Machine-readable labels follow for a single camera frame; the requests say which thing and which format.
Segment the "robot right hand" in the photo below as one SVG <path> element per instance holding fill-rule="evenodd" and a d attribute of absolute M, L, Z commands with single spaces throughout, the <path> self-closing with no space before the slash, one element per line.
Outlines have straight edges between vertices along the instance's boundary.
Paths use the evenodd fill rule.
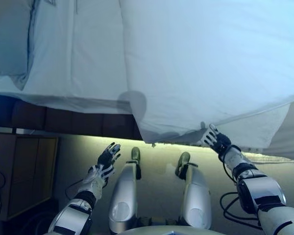
<path fill-rule="evenodd" d="M 219 156 L 223 156 L 231 145 L 229 137 L 221 133 L 214 124 L 209 124 L 201 141 L 203 144 L 213 149 Z"/>

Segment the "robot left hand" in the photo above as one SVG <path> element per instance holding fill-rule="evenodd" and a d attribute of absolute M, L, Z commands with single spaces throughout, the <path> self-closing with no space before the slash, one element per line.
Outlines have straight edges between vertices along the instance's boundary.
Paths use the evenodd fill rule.
<path fill-rule="evenodd" d="M 121 156 L 119 153 L 121 149 L 120 144 L 115 144 L 115 142 L 108 145 L 102 154 L 99 156 L 97 164 L 89 168 L 88 172 L 94 172 L 95 169 L 100 169 L 105 185 L 108 183 L 109 177 L 115 173 L 114 163 Z"/>

